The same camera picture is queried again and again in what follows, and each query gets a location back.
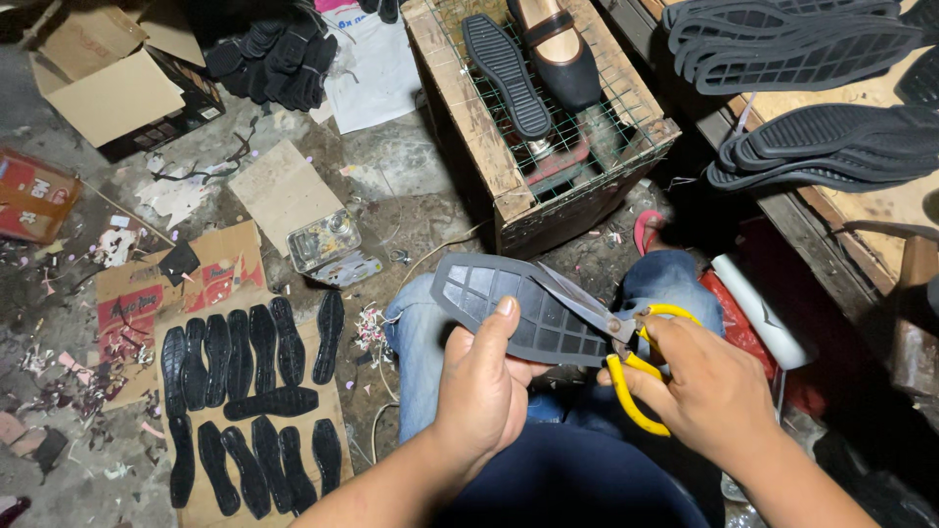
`brown strap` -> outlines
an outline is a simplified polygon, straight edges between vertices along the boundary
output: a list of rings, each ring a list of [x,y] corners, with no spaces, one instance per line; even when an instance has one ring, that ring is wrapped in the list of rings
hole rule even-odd
[[[574,27],[574,17],[567,12],[567,9],[562,9],[533,25],[522,37],[525,39],[525,44],[533,49],[545,40],[559,35],[572,27]]]

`left hand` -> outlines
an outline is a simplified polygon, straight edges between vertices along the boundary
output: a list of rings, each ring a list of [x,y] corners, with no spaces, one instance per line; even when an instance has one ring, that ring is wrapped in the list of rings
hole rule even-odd
[[[441,448],[468,464],[468,479],[518,438],[531,378],[550,368],[505,355],[519,314],[518,300],[503,297],[476,335],[457,327],[447,340],[437,418],[429,428]]]

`white pipe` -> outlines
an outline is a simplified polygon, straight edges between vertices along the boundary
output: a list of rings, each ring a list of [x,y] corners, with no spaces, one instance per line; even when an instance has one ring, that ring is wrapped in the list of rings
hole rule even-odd
[[[728,256],[716,257],[711,261],[711,265],[714,266],[720,282],[724,283],[737,304],[740,305],[740,309],[750,320],[753,329],[783,370],[798,368],[814,360],[795,341],[786,325],[773,312],[773,308],[769,307],[762,295],[740,273],[740,269]]]

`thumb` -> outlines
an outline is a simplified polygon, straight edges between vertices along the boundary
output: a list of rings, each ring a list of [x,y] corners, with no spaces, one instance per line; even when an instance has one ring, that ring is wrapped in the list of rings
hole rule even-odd
[[[662,420],[666,421],[667,425],[670,418],[678,410],[678,401],[669,391],[668,385],[641,370],[636,370],[627,365],[623,365],[623,379],[626,381],[629,394],[641,399]],[[613,384],[607,368],[597,372],[596,382],[603,386]]]
[[[499,368],[505,360],[509,337],[516,332],[521,309],[515,297],[506,295],[499,301],[496,311],[483,320],[473,339],[472,360],[483,368]]]

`wooden crate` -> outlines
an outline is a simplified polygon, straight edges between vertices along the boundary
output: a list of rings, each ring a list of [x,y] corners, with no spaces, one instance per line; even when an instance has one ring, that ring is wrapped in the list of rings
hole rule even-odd
[[[465,150],[451,157],[462,154],[471,160],[493,203],[498,252],[515,258],[537,255],[600,222],[622,203],[681,133],[671,119],[663,117],[590,1],[559,0],[559,4],[574,16],[577,30],[591,46],[604,105],[629,139],[626,148],[618,151],[614,165],[604,165],[602,173],[549,199],[531,191],[479,86],[468,74],[471,64],[459,22],[485,12],[497,23],[504,23],[504,1],[411,0],[402,6],[438,138],[445,148],[457,143]]]

